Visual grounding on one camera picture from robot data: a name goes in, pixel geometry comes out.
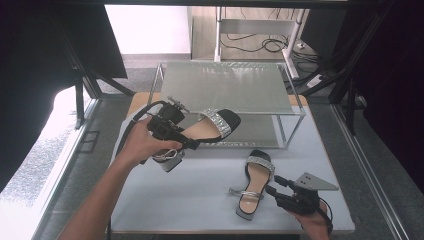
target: white tabletop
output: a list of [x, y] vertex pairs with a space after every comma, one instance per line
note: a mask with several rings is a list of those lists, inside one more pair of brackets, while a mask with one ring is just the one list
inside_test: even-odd
[[[287, 150], [260, 149], [268, 153], [276, 175], [296, 180], [309, 172], [339, 186], [315, 122], [308, 107]], [[297, 119], [284, 118], [285, 124]], [[265, 193], [253, 220], [236, 215], [240, 197], [229, 195], [230, 187], [248, 184], [244, 166], [253, 149], [186, 150], [183, 161], [166, 173], [153, 160], [136, 167], [130, 174], [112, 215], [113, 232], [249, 234], [303, 233], [293, 216], [277, 207], [275, 199]], [[270, 185], [291, 195], [292, 190]], [[350, 233], [355, 225], [342, 190], [320, 191], [333, 210], [333, 233]]]

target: human arm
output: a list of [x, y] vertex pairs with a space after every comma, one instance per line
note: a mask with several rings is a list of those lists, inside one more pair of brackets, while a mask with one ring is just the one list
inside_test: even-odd
[[[324, 213], [327, 212], [327, 206], [322, 201], [320, 201], [320, 208]], [[293, 212], [289, 213], [302, 225], [302, 228], [312, 240], [330, 239], [327, 223], [318, 212], [314, 212], [311, 215], [299, 215]]]
[[181, 143], [150, 135], [150, 117], [136, 123], [121, 152], [62, 230], [59, 239], [102, 239], [131, 170], [161, 149], [180, 149]]

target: shoe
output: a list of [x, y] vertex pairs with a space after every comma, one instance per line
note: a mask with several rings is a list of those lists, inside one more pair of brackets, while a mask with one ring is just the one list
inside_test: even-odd
[[249, 184], [244, 191], [230, 188], [230, 193], [241, 194], [237, 215], [251, 221], [258, 208], [259, 201], [263, 198], [262, 192], [274, 174], [275, 167], [268, 154], [253, 150], [246, 161], [245, 172]]
[[228, 109], [207, 109], [199, 114], [199, 121], [187, 129], [177, 127], [169, 121], [164, 122], [161, 116], [154, 115], [148, 124], [152, 135], [160, 140], [180, 142], [183, 147], [180, 150], [161, 150], [152, 158], [163, 170], [169, 172], [181, 162], [184, 149], [196, 150], [200, 143], [220, 142], [234, 132], [240, 122], [240, 117]]

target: rhinestone strap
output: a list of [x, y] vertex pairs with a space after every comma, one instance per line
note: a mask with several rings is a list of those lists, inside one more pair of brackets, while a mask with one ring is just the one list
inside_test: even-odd
[[228, 123], [217, 113], [217, 110], [206, 109], [199, 113], [199, 121], [203, 118], [209, 118], [218, 128], [222, 138], [227, 137], [231, 133], [231, 127]]
[[268, 170], [271, 172], [271, 176], [274, 174], [274, 171], [275, 171], [274, 165], [270, 161], [267, 161], [267, 160], [265, 160], [263, 158], [249, 156], [247, 158], [247, 163], [257, 163], [257, 164], [259, 164], [261, 166], [264, 166], [264, 167], [268, 168]]

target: black curtain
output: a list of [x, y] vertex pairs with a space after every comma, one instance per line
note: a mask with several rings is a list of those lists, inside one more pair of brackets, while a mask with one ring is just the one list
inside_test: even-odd
[[364, 116], [424, 192], [423, 10], [420, 1], [395, 1], [358, 63], [355, 83], [368, 104]]
[[40, 135], [56, 94], [78, 79], [62, 30], [88, 72], [127, 77], [104, 6], [1, 1], [0, 191]]

